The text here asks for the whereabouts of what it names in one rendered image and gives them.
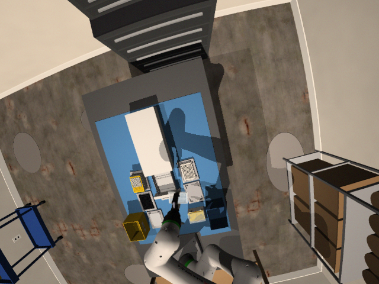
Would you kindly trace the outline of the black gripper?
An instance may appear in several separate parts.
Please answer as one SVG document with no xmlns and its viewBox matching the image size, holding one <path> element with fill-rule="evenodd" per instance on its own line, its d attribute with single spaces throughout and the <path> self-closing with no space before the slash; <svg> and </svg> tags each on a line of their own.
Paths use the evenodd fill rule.
<svg viewBox="0 0 379 284">
<path fill-rule="evenodd" d="M 167 214 L 173 213 L 173 214 L 177 214 L 179 217 L 181 217 L 180 213 L 178 212 L 180 209 L 180 205 L 181 205 L 181 204 L 178 204 L 178 197 L 180 197 L 179 193 L 180 193 L 180 191 L 176 191 L 174 193 L 174 197 L 173 197 L 173 200 L 171 203 L 172 208 Z"/>
</svg>

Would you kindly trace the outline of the yellow open-top bin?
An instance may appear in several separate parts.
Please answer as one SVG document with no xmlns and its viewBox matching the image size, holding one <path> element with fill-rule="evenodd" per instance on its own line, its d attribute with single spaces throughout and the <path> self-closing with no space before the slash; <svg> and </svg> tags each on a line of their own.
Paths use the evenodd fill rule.
<svg viewBox="0 0 379 284">
<path fill-rule="evenodd" d="M 150 231 L 144 212 L 129 214 L 123 225 L 130 241 L 146 240 Z"/>
</svg>

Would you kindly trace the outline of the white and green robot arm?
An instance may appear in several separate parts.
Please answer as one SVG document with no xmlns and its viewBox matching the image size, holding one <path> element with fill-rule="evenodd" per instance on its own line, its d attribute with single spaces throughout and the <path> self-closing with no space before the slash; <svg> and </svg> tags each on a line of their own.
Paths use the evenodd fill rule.
<svg viewBox="0 0 379 284">
<path fill-rule="evenodd" d="M 259 266 L 250 260 L 241 259 L 222 250 L 216 244 L 209 244 L 199 261 L 189 253 L 179 261 L 172 257 L 180 244 L 181 218 L 167 214 L 152 245 L 144 255 L 145 266 L 152 272 L 173 284 L 216 284 L 212 282 L 217 267 L 231 277 L 232 284 L 261 284 Z"/>
</svg>

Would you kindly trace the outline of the blue flat mat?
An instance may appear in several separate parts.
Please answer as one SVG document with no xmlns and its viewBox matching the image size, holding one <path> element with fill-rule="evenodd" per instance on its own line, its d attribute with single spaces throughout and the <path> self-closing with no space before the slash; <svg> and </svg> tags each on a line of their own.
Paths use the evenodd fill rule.
<svg viewBox="0 0 379 284">
<path fill-rule="evenodd" d="M 192 204 L 181 204 L 179 213 L 184 224 L 179 235 L 200 232 L 201 236 L 231 231 L 223 188 L 221 185 L 216 156 L 208 127 L 207 117 L 201 92 L 180 98 L 171 99 L 158 104 L 146 106 L 95 122 L 99 137 L 113 174 L 115 184 L 121 196 L 127 215 L 142 212 L 136 192 L 130 182 L 130 172 L 142 170 L 136 149 L 131 138 L 125 115 L 146 108 L 156 107 L 162 124 L 163 132 L 174 164 L 172 176 L 176 188 L 185 192 L 177 162 L 194 158 L 204 201 Z M 223 198 L 229 227 L 211 230 L 205 201 Z M 204 207 L 203 222 L 190 224 L 188 209 Z"/>
</svg>

